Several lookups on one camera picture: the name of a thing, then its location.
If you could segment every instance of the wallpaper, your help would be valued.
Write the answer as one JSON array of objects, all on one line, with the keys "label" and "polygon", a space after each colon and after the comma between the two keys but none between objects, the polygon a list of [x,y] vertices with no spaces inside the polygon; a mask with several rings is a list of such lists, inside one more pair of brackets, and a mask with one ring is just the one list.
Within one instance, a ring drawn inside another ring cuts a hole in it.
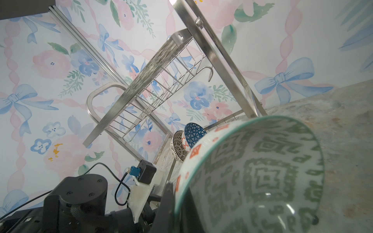
[{"label": "wallpaper", "polygon": [[[371,1],[195,2],[265,108],[372,78]],[[57,0],[57,6],[128,83],[185,28],[168,0]],[[198,56],[192,42],[182,62],[192,67]],[[201,67],[211,66],[206,60]],[[163,74],[167,84],[171,77]],[[155,111],[172,132],[240,110],[216,72],[211,82],[208,76],[201,72]],[[159,85],[150,89],[162,92]]]},{"label": "wallpaper", "polygon": [[[108,165],[118,177],[137,166],[107,133],[83,146],[95,126],[86,111],[87,97],[113,80],[50,13],[0,21],[0,70],[0,216],[96,162]],[[95,111],[104,114],[121,93],[116,88],[100,93],[94,98]],[[153,161],[164,139],[148,120],[130,144]],[[117,181],[100,165],[91,172],[108,180],[106,210],[118,210],[113,198]],[[121,187],[120,201],[126,193]],[[43,198],[29,206],[42,204]]]},{"label": "wallpaper", "polygon": [[[265,108],[372,78],[372,1],[195,2]],[[185,28],[168,0],[56,4],[127,83],[171,34]],[[118,176],[136,164],[106,133],[89,148],[81,144],[95,125],[85,100],[111,78],[51,15],[2,20],[0,32],[0,215],[96,161],[107,163]],[[193,43],[188,48],[180,62],[192,67],[202,54]],[[201,67],[208,65],[204,59]],[[170,72],[162,85],[181,74],[173,67]],[[209,71],[203,70],[155,110],[172,132],[189,122],[206,126],[240,110],[216,72],[210,82],[208,77]],[[149,91],[156,96],[162,87],[154,84]],[[101,93],[94,102],[96,111],[105,114],[120,94],[111,89]],[[164,137],[147,122],[131,143],[152,161]],[[94,173],[108,179],[112,192],[117,184],[105,168],[97,167]],[[125,192],[120,188],[122,200]],[[107,210],[118,209],[111,201],[108,198]]]}]

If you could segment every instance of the bowl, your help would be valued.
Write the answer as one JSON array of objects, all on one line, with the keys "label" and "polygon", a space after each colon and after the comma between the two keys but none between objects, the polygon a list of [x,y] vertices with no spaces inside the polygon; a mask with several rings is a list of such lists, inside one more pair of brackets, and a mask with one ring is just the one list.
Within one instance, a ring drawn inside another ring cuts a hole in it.
[{"label": "bowl", "polygon": [[184,127],[184,134],[186,142],[189,144],[189,147],[192,149],[193,146],[205,135],[207,134],[206,130],[202,126],[196,123],[188,123]]},{"label": "bowl", "polygon": [[324,175],[320,144],[302,122],[266,116],[228,123],[185,158],[175,219],[186,232],[307,232]]},{"label": "bowl", "polygon": [[174,134],[171,140],[171,145],[170,145],[171,152],[174,158],[178,160],[179,162],[183,162],[188,154],[188,152],[184,149],[184,146],[183,146],[183,141],[181,138],[182,134],[183,134],[182,130],[177,131]]},{"label": "bowl", "polygon": [[189,151],[190,151],[190,147],[189,147],[189,144],[188,144],[187,140],[185,139],[184,131],[183,131],[181,137],[182,137],[182,141],[183,141],[183,147],[184,147],[184,149],[185,149],[187,152],[189,152]]}]

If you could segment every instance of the blue connector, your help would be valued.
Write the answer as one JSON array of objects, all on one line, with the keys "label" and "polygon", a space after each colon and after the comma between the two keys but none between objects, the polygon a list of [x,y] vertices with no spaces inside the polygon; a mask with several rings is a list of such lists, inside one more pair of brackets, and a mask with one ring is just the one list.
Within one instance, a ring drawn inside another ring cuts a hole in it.
[{"label": "blue connector", "polygon": [[140,175],[140,171],[141,169],[139,167],[132,166],[129,174],[138,177]]}]

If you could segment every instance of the metal hook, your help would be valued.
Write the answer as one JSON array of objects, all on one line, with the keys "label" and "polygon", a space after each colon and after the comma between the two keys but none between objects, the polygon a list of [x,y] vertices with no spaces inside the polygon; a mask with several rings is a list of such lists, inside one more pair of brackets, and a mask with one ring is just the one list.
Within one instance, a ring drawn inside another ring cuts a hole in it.
[{"label": "metal hook", "polygon": [[211,70],[211,72],[210,72],[210,77],[209,77],[209,82],[210,82],[211,79],[212,79],[212,75],[214,74],[214,70],[213,70],[210,66],[204,66],[204,67],[202,67],[199,71],[197,71],[197,73],[196,73],[195,75],[197,75],[201,70],[203,70],[203,69],[205,69],[205,68],[208,68],[208,69]]}]

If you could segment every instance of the black cable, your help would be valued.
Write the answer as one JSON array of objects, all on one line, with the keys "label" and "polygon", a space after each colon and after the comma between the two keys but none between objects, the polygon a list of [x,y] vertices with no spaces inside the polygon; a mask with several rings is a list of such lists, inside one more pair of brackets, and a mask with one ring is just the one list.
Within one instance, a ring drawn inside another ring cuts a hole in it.
[{"label": "black cable", "polygon": [[127,189],[128,189],[128,192],[131,192],[131,189],[128,187],[128,185],[126,185],[125,183],[123,183],[123,180],[119,180],[118,177],[116,177],[116,175],[114,175],[114,173],[110,170],[110,168],[108,168],[108,166],[106,166],[105,164],[103,163],[95,163],[88,171],[86,171],[83,175],[87,174],[92,168],[94,168],[94,166],[98,165],[98,164],[101,164],[102,166],[106,167],[107,170],[109,170],[109,172],[114,176],[114,178],[119,182],[121,183],[122,185],[124,185]]},{"label": "black cable", "polygon": [[124,175],[123,175],[123,177],[122,177],[122,179],[120,180],[120,184],[118,185],[117,189],[115,190],[115,194],[114,194],[114,200],[115,200],[115,202],[116,202],[118,205],[120,205],[120,206],[124,206],[124,205],[126,205],[126,204],[127,204],[127,201],[128,201],[128,198],[129,198],[129,192],[130,192],[130,189],[128,188],[127,185],[126,185],[126,188],[128,189],[128,195],[127,195],[127,199],[126,199],[126,201],[125,201],[123,204],[122,204],[122,203],[119,203],[118,200],[117,200],[117,197],[116,197],[116,195],[117,195],[117,193],[118,193],[118,190],[119,190],[119,187],[120,187],[121,184],[123,184],[123,180],[124,180],[124,178],[125,178],[126,176],[127,176],[127,173],[125,172]]},{"label": "black cable", "polygon": [[30,200],[30,201],[28,201],[28,202],[26,202],[26,203],[20,205],[19,207],[15,208],[15,209],[12,210],[12,211],[9,211],[8,213],[6,213],[4,216],[2,216],[2,217],[0,218],[0,221],[3,220],[4,218],[6,218],[9,214],[11,214],[11,213],[13,213],[14,211],[18,210],[19,208],[22,208],[23,206],[29,204],[30,202],[32,202],[32,201],[34,201],[34,200],[36,200],[36,199],[38,199],[38,198],[40,198],[40,197],[42,197],[42,196],[44,196],[44,195],[50,193],[50,192],[52,192],[52,190],[49,191],[49,192],[43,193],[43,194],[40,195],[40,196],[37,196],[36,198],[34,198],[34,199],[32,199],[32,200]]},{"label": "black cable", "polygon": [[[94,166],[96,166],[96,165],[98,165],[98,164],[101,164],[102,166],[106,167],[106,169],[109,170],[109,172],[114,176],[114,178],[115,178],[117,181],[119,181],[119,183],[121,183],[122,185],[124,185],[124,186],[128,189],[128,196],[127,196],[127,199],[128,199],[128,197],[129,197],[129,193],[131,192],[131,190],[130,190],[130,188],[129,188],[125,183],[123,183],[124,178],[123,178],[122,180],[119,180],[119,178],[116,177],[116,176],[114,175],[114,173],[110,170],[110,168],[108,168],[108,166],[106,166],[105,164],[103,164],[103,163],[95,163],[95,164],[94,164],[94,165],[93,165],[93,166],[92,166],[88,171],[86,171],[83,175],[87,174],[87,172],[89,172],[92,168],[94,168]],[[36,198],[34,198],[34,199],[32,199],[32,200],[30,200],[30,201],[28,201],[28,202],[26,202],[26,203],[20,205],[19,207],[13,209],[12,211],[9,211],[9,212],[6,213],[4,216],[0,217],[0,221],[3,220],[4,218],[6,218],[7,216],[9,216],[10,214],[12,214],[13,212],[17,211],[19,208],[24,207],[25,205],[29,204],[30,202],[33,202],[34,200],[36,200],[36,199],[38,199],[38,198],[40,198],[40,197],[42,197],[42,196],[44,196],[44,195],[47,195],[47,194],[50,193],[50,192],[52,192],[52,190],[51,190],[51,191],[48,191],[48,192],[46,192],[46,193],[43,193],[43,194],[40,195],[40,196],[37,196]]]}]

